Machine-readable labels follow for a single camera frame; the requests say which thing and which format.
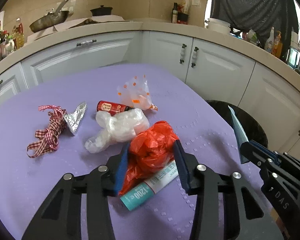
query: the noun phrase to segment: dark gray curtain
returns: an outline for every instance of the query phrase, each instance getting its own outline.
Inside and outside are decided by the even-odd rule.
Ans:
[[[242,31],[254,30],[262,47],[273,26],[282,33],[282,57],[290,46],[292,29],[298,33],[293,0],[212,0],[211,18],[229,22]]]

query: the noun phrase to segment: metal bolt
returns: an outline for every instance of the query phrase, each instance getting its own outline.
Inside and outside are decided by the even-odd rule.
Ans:
[[[63,179],[64,180],[72,179],[72,174],[71,173],[66,173],[65,175],[63,175]]]
[[[240,179],[240,178],[241,178],[241,174],[238,173],[238,172],[232,173],[232,176],[233,176],[235,179]]]
[[[98,167],[98,171],[100,172],[106,172],[108,170],[108,167],[105,165],[101,165]]]
[[[199,171],[205,171],[206,169],[207,169],[207,167],[204,166],[203,164],[199,164],[199,165],[197,166],[197,170],[199,170]]]

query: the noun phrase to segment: gingham ribbon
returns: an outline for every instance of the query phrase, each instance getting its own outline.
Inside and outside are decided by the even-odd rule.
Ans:
[[[45,109],[53,109],[53,112],[48,112],[49,125],[47,129],[35,131],[35,137],[39,139],[37,142],[30,143],[27,147],[28,150],[35,150],[33,155],[27,154],[30,158],[35,158],[43,155],[47,152],[52,152],[58,149],[58,138],[60,133],[66,128],[66,121],[63,119],[63,115],[66,114],[66,110],[60,106],[39,106],[39,111]]]

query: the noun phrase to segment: white bowl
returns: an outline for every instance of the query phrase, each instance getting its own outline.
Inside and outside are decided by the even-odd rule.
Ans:
[[[211,31],[230,35],[230,27],[229,26],[223,26],[220,24],[209,23],[207,28]]]
[[[209,18],[208,20],[209,20],[209,23],[215,23],[215,24],[219,24],[219,25],[222,25],[222,26],[226,26],[226,27],[230,26],[230,23],[227,23],[225,21],[221,21],[219,19]]]

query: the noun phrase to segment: red soda can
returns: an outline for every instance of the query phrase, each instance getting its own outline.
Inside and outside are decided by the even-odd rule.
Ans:
[[[126,106],[124,104],[117,104],[113,102],[107,102],[107,101],[100,101],[97,104],[97,111],[107,111],[111,114],[111,116],[114,116],[115,114],[128,111],[132,109],[133,107]]]

